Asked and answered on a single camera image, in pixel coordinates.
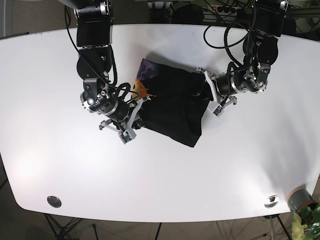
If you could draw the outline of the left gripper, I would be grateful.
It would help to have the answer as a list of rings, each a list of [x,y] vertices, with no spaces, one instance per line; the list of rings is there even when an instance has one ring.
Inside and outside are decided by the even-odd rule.
[[[222,80],[226,74],[223,72],[222,74],[215,74],[210,72],[209,70],[204,70],[202,67],[198,67],[196,69],[197,72],[201,73],[205,77],[205,81],[208,83],[211,95],[213,100],[210,102],[217,102],[220,104],[224,109],[230,105],[237,104],[237,98],[232,96],[230,93],[222,93],[222,91],[218,87],[218,79]],[[193,97],[207,97],[207,84],[197,84],[192,89],[192,96]]]

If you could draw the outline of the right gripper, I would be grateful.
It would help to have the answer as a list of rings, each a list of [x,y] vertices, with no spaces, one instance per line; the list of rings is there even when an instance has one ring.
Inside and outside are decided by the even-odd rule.
[[[151,101],[149,96],[146,97],[132,97],[130,100],[125,101],[120,107],[108,116],[108,120],[103,120],[99,124],[99,130],[110,129],[119,133],[128,129],[139,130],[145,127],[139,111],[144,102]]]

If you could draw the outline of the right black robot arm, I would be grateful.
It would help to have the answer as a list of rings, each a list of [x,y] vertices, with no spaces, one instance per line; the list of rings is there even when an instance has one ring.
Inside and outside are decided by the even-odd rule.
[[[128,82],[118,84],[118,73],[112,48],[113,2],[111,0],[64,0],[66,28],[74,12],[77,24],[78,53],[76,70],[83,80],[81,104],[90,113],[104,115],[107,120],[99,129],[117,132],[124,143],[136,137],[135,129],[143,127],[139,110],[149,97],[141,97]]]

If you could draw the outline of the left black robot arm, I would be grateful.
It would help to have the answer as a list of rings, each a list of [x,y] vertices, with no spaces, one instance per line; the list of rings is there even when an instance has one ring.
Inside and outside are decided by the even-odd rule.
[[[212,100],[207,109],[219,117],[228,105],[236,105],[236,94],[258,94],[267,88],[271,66],[278,57],[278,38],[282,35],[289,6],[287,0],[253,0],[252,18],[244,29],[246,35],[228,44],[228,26],[223,35],[223,46],[230,62],[222,74],[198,68],[208,83]]]

